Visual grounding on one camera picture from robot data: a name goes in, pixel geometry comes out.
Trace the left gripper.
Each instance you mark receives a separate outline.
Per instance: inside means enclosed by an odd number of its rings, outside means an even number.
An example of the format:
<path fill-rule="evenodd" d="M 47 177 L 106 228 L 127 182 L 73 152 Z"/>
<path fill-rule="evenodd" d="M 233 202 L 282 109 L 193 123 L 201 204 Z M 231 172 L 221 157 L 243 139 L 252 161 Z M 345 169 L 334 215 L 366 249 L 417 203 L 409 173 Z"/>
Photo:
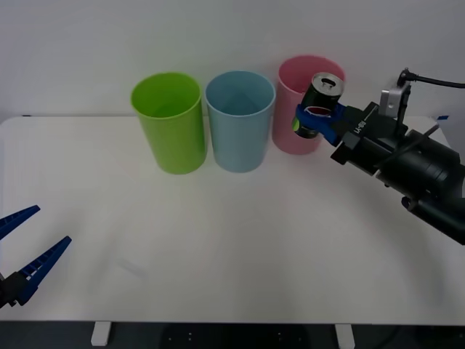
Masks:
<path fill-rule="evenodd" d="M 40 207 L 34 205 L 1 218 L 0 240 L 39 211 Z M 71 241 L 72 239 L 66 236 L 19 271 L 15 271 L 6 278 L 1 275 L 1 308 L 5 305 L 13 307 L 16 304 L 21 306 L 26 304 L 37 291 L 39 284 L 68 248 Z"/>

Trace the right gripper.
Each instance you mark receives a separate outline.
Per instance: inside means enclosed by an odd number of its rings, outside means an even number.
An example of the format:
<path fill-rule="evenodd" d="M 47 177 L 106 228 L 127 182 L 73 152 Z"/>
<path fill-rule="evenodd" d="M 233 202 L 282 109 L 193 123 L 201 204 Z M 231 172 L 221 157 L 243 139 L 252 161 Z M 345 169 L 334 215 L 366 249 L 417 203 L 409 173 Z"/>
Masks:
<path fill-rule="evenodd" d="M 336 147 L 331 159 L 374 175 L 404 138 L 408 127 L 403 120 L 379 114 L 379 105 L 371 102 L 363 110 L 338 103 L 329 114 L 311 113 L 309 107 L 297 105 L 292 130 L 305 139 L 322 135 Z"/>

